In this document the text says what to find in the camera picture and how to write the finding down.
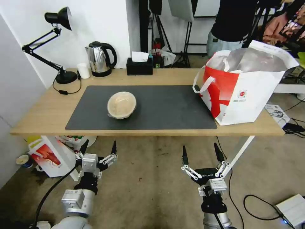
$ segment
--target black shirt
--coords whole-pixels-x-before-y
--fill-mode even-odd
[[[241,41],[252,27],[257,0],[220,0],[212,34],[223,41]]]

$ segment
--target lamp arm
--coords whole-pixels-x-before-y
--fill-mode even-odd
[[[31,48],[31,46],[34,45],[36,42],[38,42],[38,41],[41,40],[42,38],[44,38],[44,37],[50,35],[50,34],[53,33],[53,32],[56,34],[55,36],[53,36],[52,38],[50,38],[50,39],[48,39],[48,40],[46,40],[46,41],[44,41],[44,42],[42,42],[42,43],[40,43],[39,45],[35,46],[34,48]],[[51,40],[55,39],[56,37],[60,36],[60,32],[61,32],[61,29],[55,27],[55,28],[52,29],[50,32],[48,32],[48,33],[46,33],[45,35],[39,37],[38,39],[34,40],[33,42],[31,42],[31,43],[29,43],[29,44],[27,44],[27,45],[24,45],[24,46],[22,47],[22,51],[24,51],[24,52],[27,53],[27,54],[30,54],[31,56],[35,57],[36,59],[38,59],[38,60],[44,62],[45,64],[49,65],[50,67],[52,67],[52,68],[56,69],[57,71],[61,72],[61,71],[63,71],[63,67],[62,67],[62,66],[59,66],[59,65],[57,65],[57,64],[54,64],[53,62],[48,61],[48,60],[46,60],[45,58],[43,58],[43,57],[37,55],[36,53],[34,53],[34,50],[35,50],[35,49],[39,48],[40,46],[43,46],[44,44],[48,43],[49,41],[51,41]]]

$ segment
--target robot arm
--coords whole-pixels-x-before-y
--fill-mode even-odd
[[[52,229],[91,229],[87,218],[92,214],[93,199],[98,193],[98,179],[102,171],[109,168],[117,159],[116,141],[114,141],[111,154],[99,157],[96,154],[85,154],[88,140],[81,147],[76,163],[82,166],[79,174],[80,182],[74,189],[67,189],[61,199],[68,217],[56,224]]]
[[[223,174],[227,174],[230,163],[224,160],[223,154],[216,143],[214,143],[214,147],[217,160],[219,161],[217,168],[193,170],[188,165],[186,149],[185,146],[183,146],[183,166],[181,167],[181,170],[190,176],[195,183],[199,184],[198,192],[203,198],[201,210],[204,213],[204,228],[230,228],[231,221],[227,217],[227,207],[223,203],[221,197],[223,192],[227,190]]]

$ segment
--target black desk lamp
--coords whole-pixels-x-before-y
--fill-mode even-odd
[[[68,7],[62,8],[58,13],[45,13],[44,15],[45,20],[51,23],[52,26],[54,26],[54,29],[52,29],[50,32],[46,33],[45,35],[41,36],[40,38],[34,40],[33,42],[29,43],[28,45],[24,45],[22,47],[22,51],[26,52],[27,54],[30,54],[31,56],[37,58],[38,60],[56,69],[58,71],[58,74],[56,76],[56,81],[59,84],[67,84],[73,82],[74,80],[77,79],[77,74],[74,72],[67,72],[66,70],[64,70],[63,66],[60,66],[58,64],[46,60],[45,58],[34,53],[34,50],[38,49],[40,46],[43,46],[44,44],[48,43],[49,41],[53,40],[54,38],[60,35],[61,29],[58,28],[58,24],[61,24],[66,29],[72,30],[69,23],[70,17],[71,17],[71,13]],[[55,36],[44,42],[37,43],[39,40],[50,35],[53,32],[56,34]]]

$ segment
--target kettle lid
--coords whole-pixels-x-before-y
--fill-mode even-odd
[[[102,46],[102,43],[100,43],[98,41],[94,41],[94,42],[89,44],[90,48],[96,48],[96,47],[100,47],[100,46]]]

